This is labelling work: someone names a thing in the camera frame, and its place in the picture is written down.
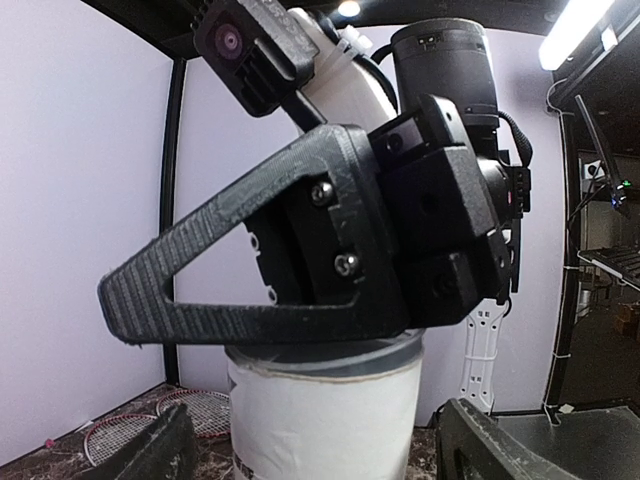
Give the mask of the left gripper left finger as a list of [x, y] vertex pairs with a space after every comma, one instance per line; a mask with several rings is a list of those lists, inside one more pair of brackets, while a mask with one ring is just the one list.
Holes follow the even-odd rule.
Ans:
[[105, 463], [91, 479], [191, 479], [197, 464], [196, 435], [185, 405], [168, 408]]

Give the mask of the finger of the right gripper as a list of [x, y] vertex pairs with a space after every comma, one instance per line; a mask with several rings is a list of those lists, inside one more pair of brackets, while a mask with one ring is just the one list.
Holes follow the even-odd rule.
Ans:
[[408, 315], [375, 173], [355, 126], [181, 132], [180, 219], [100, 281], [109, 331], [184, 345], [397, 335]]

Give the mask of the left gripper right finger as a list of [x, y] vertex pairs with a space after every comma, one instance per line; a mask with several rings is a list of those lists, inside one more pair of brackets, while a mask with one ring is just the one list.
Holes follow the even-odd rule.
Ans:
[[561, 431], [559, 412], [488, 414], [450, 399], [434, 414], [438, 479], [591, 479], [594, 462]]

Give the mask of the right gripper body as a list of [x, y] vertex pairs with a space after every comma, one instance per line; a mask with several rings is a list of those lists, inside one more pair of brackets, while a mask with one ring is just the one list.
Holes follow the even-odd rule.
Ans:
[[397, 117], [370, 140], [399, 243], [394, 261], [412, 329], [453, 325], [519, 287], [533, 147], [497, 102], [484, 27], [463, 18], [407, 25], [391, 57]]

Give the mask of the white shuttlecock tube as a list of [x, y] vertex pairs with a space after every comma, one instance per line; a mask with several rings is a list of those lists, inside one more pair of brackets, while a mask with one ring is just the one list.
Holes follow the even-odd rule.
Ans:
[[421, 363], [374, 375], [228, 369], [236, 479], [402, 479]]

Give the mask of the clear plastic tube lid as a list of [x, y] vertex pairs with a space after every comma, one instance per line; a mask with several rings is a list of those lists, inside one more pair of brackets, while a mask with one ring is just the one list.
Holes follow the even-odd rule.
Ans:
[[404, 371], [423, 358], [423, 329], [393, 338], [320, 344], [227, 346], [238, 368], [273, 378], [332, 383], [378, 378]]

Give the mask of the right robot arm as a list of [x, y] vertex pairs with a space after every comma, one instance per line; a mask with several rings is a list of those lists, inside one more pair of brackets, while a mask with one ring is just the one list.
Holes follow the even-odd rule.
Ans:
[[[423, 20], [398, 30], [401, 112], [366, 132], [328, 124], [300, 96], [310, 129], [171, 227], [100, 283], [111, 333], [129, 344], [355, 345], [465, 323], [460, 392], [490, 407], [503, 310], [518, 289], [532, 146], [497, 142], [483, 27]], [[268, 306], [180, 303], [166, 291], [188, 264], [244, 225]]]

